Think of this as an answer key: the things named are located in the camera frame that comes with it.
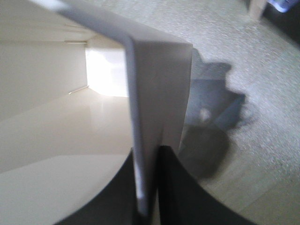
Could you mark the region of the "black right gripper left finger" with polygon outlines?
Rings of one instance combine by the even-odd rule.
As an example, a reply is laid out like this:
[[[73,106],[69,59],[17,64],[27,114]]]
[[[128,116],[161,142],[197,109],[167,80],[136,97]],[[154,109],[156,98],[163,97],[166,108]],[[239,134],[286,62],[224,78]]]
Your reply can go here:
[[[136,207],[133,149],[112,180],[58,225],[133,225]]]

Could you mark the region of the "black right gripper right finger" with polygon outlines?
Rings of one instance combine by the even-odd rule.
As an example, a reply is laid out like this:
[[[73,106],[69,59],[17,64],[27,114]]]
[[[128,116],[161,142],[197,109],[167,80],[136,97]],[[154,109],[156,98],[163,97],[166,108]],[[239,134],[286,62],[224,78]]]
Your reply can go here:
[[[158,199],[163,225],[253,224],[200,187],[169,146],[158,152]]]

